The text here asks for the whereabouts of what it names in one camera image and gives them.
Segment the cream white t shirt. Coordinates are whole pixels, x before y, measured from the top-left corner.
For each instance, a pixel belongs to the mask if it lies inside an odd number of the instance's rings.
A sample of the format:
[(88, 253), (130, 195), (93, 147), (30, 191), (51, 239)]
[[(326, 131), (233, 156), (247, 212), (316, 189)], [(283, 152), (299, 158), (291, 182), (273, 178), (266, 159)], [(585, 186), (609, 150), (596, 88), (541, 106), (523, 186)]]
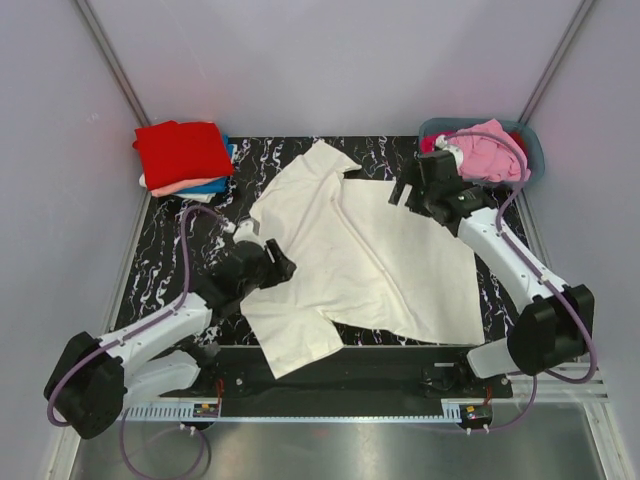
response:
[(479, 345), (485, 336), (472, 250), (436, 221), (389, 203), (389, 181), (353, 177), (356, 163), (317, 142), (269, 183), (250, 210), (293, 277), (242, 304), (272, 374), (339, 351), (339, 325), (420, 342)]

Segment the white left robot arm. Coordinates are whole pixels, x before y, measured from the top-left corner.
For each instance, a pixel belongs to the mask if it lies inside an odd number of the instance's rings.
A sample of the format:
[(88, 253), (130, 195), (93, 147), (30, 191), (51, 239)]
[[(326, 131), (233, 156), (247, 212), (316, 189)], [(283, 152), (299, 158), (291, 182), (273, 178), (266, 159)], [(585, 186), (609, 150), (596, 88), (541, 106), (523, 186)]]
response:
[(135, 403), (174, 390), (208, 394), (216, 382), (212, 367), (182, 351), (161, 353), (239, 312), (253, 291), (289, 281), (296, 269), (276, 240), (240, 241), (157, 313), (102, 337), (74, 335), (44, 388), (49, 422), (92, 439)]

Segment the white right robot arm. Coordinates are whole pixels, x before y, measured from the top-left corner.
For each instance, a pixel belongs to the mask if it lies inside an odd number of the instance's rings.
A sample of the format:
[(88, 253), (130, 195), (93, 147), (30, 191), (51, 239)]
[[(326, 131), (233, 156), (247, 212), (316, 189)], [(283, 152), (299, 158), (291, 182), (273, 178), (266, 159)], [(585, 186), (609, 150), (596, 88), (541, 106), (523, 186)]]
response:
[(471, 248), (497, 277), (516, 308), (518, 318), (499, 341), (469, 350), (466, 364), (454, 371), (454, 384), (466, 396), (486, 389), (490, 377), (546, 373), (558, 380), (556, 366), (587, 355), (586, 374), (570, 383), (591, 380), (598, 366), (592, 338), (595, 299), (584, 285), (571, 287), (554, 274), (503, 222), (504, 210), (480, 187), (458, 182), (452, 193), (431, 200), (431, 185), (416, 172), (405, 172), (395, 182), (389, 201), (429, 217)]

